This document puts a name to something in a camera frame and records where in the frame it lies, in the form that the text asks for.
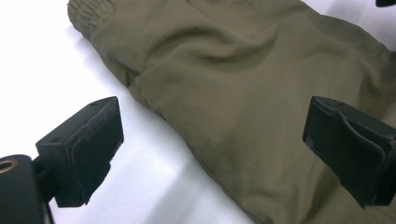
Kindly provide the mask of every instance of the white background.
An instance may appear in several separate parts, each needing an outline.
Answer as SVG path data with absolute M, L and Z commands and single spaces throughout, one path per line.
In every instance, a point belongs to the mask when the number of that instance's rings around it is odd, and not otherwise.
M 305 0 L 396 50 L 396 7 L 371 0 Z M 125 142 L 88 205 L 58 224 L 252 223 L 201 170 L 180 137 L 139 105 L 68 20 L 67 0 L 3 1 L 0 12 L 0 158 L 35 158 L 35 142 L 84 105 L 118 96 Z

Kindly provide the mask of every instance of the black clamp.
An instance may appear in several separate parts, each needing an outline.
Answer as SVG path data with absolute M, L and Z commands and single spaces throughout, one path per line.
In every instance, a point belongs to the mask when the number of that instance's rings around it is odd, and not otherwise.
M 377 7 L 390 7 L 396 5 L 396 0 L 376 0 L 375 5 Z
M 314 96 L 303 140 L 361 207 L 390 204 L 396 192 L 396 129 L 350 105 Z
M 48 202 L 88 203 L 123 142 L 117 97 L 86 105 L 36 143 L 39 156 L 0 159 L 0 223 L 53 223 Z

